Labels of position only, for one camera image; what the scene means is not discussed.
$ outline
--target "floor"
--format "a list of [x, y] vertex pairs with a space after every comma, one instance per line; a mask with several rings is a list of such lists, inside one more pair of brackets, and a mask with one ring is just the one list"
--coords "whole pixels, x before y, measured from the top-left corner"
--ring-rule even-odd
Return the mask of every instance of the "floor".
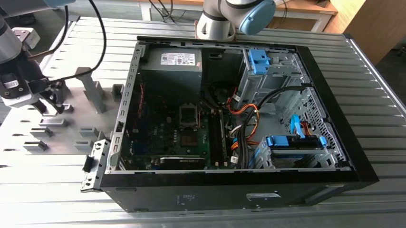
[[[100, 14], [104, 18], [115, 19], [136, 19], [141, 20], [139, 7], [112, 6], [104, 3], [97, 3], [95, 0]], [[76, 3], [69, 5], [69, 14], [85, 17], [95, 17], [93, 9], [88, 0], [76, 0]], [[64, 25], [64, 11], [63, 10], [45, 10], [34, 13], [36, 23], [30, 26], [37, 31], [41, 40], [32, 53], [36, 54], [48, 50], [59, 32]], [[176, 22], [192, 23], [200, 17], [197, 11], [175, 10], [172, 16]], [[152, 20], [160, 21], [161, 17], [155, 10], [152, 10]], [[406, 55], [396, 56], [396, 51], [391, 51], [383, 60], [378, 63], [376, 69], [383, 75], [386, 81], [396, 92], [400, 100], [406, 103]], [[0, 101], [0, 123], [2, 122], [9, 108], [2, 105]]]

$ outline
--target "white sticker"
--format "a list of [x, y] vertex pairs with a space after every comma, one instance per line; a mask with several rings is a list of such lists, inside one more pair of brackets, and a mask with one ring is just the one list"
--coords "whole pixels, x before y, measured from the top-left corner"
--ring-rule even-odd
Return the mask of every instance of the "white sticker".
[[240, 101], [240, 97], [239, 97], [239, 96], [232, 95], [232, 98], [233, 98], [233, 100], [235, 100], [236, 102], [239, 102], [239, 101]]
[[195, 54], [189, 53], [163, 53], [160, 65], [195, 66]]
[[239, 162], [239, 158], [235, 156], [231, 156], [231, 163], [236, 164]]

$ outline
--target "power supply label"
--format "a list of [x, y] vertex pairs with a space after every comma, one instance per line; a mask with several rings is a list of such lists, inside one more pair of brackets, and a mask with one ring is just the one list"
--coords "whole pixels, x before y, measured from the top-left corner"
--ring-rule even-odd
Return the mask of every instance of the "power supply label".
[[160, 65], [195, 66], [195, 54], [189, 53], [163, 53]]
[[176, 195], [175, 197], [177, 206], [191, 206], [196, 202], [195, 194]]

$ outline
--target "blue plastic latch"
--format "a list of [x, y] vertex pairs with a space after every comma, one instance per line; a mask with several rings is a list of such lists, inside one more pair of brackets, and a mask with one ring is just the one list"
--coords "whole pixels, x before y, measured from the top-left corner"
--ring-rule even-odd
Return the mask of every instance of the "blue plastic latch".
[[327, 139], [324, 136], [319, 137], [319, 142], [322, 143], [322, 146], [326, 147], [327, 146]]
[[254, 153], [254, 157], [251, 158], [251, 160], [248, 162], [248, 167], [250, 168], [252, 167], [252, 164], [254, 164], [254, 161], [255, 161], [255, 158], [258, 157], [258, 155], [259, 155], [259, 147], [256, 148], [255, 153]]
[[264, 50], [250, 50], [250, 61], [252, 64], [254, 74], [264, 75], [270, 68], [271, 58], [267, 57], [267, 53]]
[[272, 146], [274, 145], [271, 137], [266, 138], [266, 143], [267, 143], [267, 146]]
[[286, 135], [272, 135], [274, 146], [290, 146]]

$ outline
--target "metal chassis frame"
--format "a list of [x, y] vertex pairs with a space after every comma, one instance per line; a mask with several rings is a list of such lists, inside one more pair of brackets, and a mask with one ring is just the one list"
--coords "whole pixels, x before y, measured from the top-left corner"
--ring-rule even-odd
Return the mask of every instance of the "metal chassis frame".
[[[173, 39], [173, 38], [144, 38], [139, 37], [139, 41], [141, 43], [136, 45], [135, 55], [131, 62], [131, 70], [128, 73], [125, 90], [124, 90], [124, 98], [120, 104], [119, 109], [119, 117], [115, 125], [115, 129], [117, 127], [125, 126], [125, 112], [128, 112], [127, 105], [129, 104], [129, 98], [132, 93], [132, 85], [135, 82], [136, 76], [136, 68], [140, 60], [141, 49], [144, 48], [143, 44], [147, 43], [168, 43], [172, 42], [176, 45], [183, 47], [195, 47], [200, 48], [201, 43], [204, 43], [205, 47], [211, 45], [207, 42], [201, 42], [200, 40], [189, 40], [189, 39]], [[224, 43], [219, 44], [213, 43], [213, 48], [221, 48], [217, 45], [224, 45]], [[244, 48], [243, 43], [232, 43], [235, 48]], [[255, 46], [255, 43], [247, 43], [245, 45]], [[307, 71], [307, 75], [311, 78], [311, 84], [315, 87], [315, 93], [318, 94], [320, 103], [324, 107], [327, 118], [326, 122], [330, 122], [332, 128], [335, 129], [335, 133], [338, 135], [342, 148], [346, 151], [346, 155], [348, 160], [351, 161], [351, 166], [354, 168], [352, 171], [326, 171], [326, 172], [286, 172], [286, 173], [272, 173], [272, 172], [255, 172], [255, 173], [183, 173], [183, 174], [143, 174], [133, 175], [131, 171], [115, 171], [116, 166], [119, 165], [119, 152], [123, 143], [124, 130], [121, 132], [116, 132], [112, 138], [112, 146], [109, 150], [109, 160], [113, 156], [113, 163], [108, 161], [107, 168], [109, 170], [105, 171], [100, 188], [111, 189], [113, 188], [141, 188], [141, 187], [175, 187], [175, 186], [229, 186], [229, 185], [271, 185], [271, 184], [306, 184], [308, 180], [312, 183], [322, 183], [326, 187], [331, 184], [338, 184], [339, 187], [334, 188], [334, 190], [328, 190], [324, 192], [322, 190], [312, 197], [310, 197], [306, 201], [306, 205], [314, 205], [330, 198], [331, 196], [347, 191], [366, 187], [367, 185], [379, 181], [374, 169], [368, 163], [367, 157], [363, 153], [362, 147], [356, 140], [355, 134], [351, 130], [350, 124], [344, 118], [343, 112], [339, 108], [338, 102], [327, 85], [323, 74], [318, 68], [314, 57], [310, 53], [308, 48], [300, 46], [290, 46], [290, 45], [272, 45], [282, 48], [288, 48], [296, 51], [298, 57], [302, 60], [304, 69]]]

